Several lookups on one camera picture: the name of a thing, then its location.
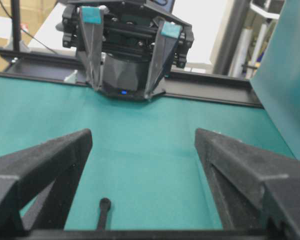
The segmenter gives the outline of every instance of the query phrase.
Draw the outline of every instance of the teal backdrop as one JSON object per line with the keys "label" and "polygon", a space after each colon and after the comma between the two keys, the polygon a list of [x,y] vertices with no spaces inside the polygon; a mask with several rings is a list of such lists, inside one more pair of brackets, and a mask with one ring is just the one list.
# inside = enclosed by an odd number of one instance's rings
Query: teal backdrop
{"label": "teal backdrop", "polygon": [[300,160],[300,0],[285,0],[280,20],[251,83]]}
{"label": "teal backdrop", "polygon": [[129,102],[85,87],[0,78],[0,156],[84,128],[93,148],[68,230],[94,230],[103,197],[112,201],[112,230],[220,229],[196,128],[293,157],[263,109],[168,97]]}

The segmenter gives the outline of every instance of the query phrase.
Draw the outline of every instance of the green fabric surface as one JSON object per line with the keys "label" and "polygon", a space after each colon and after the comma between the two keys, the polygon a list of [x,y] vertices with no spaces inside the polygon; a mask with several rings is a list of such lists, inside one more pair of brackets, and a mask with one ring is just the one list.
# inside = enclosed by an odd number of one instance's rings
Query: green fabric surface
{"label": "green fabric surface", "polygon": [[93,148],[68,230],[94,230],[103,197],[112,201],[112,230],[221,228],[196,128],[293,156],[263,109],[168,97],[120,101],[90,88],[0,78],[0,156],[83,128],[91,129]]}
{"label": "green fabric surface", "polygon": [[286,0],[253,89],[300,160],[300,0]]}

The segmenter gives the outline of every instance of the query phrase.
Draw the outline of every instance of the cardboard box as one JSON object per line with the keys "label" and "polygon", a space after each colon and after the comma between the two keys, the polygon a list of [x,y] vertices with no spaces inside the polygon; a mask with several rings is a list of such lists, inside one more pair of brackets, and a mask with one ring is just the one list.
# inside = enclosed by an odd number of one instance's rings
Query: cardboard box
{"label": "cardboard box", "polygon": [[[9,14],[11,14],[11,1],[2,0],[2,3]],[[34,36],[54,8],[55,4],[56,0],[20,0],[21,24],[25,24],[28,32]],[[1,6],[0,16],[7,17]],[[25,44],[28,44],[31,41],[31,37],[24,32],[21,33],[21,37]],[[6,39],[0,38],[0,47],[4,47],[7,43],[8,41]],[[3,66],[7,65],[8,63],[1,58],[0,71],[2,71]]]}

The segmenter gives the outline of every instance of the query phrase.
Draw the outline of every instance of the teal fingertip pad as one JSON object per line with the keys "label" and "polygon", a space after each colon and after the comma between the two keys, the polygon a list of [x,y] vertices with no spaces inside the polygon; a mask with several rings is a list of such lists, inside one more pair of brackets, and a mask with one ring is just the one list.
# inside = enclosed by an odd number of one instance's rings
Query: teal fingertip pad
{"label": "teal fingertip pad", "polygon": [[172,24],[172,23],[166,21],[166,22],[164,22],[161,34],[166,37],[178,39],[179,35],[181,33],[181,30],[182,30],[182,28],[180,25]]}
{"label": "teal fingertip pad", "polygon": [[101,14],[98,7],[83,6],[82,18],[84,23],[101,24]]}

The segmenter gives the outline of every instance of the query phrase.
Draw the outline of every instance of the white wall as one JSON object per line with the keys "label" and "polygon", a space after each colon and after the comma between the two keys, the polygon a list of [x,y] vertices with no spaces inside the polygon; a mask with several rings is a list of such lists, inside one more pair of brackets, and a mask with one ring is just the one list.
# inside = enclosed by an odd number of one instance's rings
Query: white wall
{"label": "white wall", "polygon": [[194,43],[189,63],[211,64],[211,53],[229,0],[175,0],[173,14],[192,24]]}

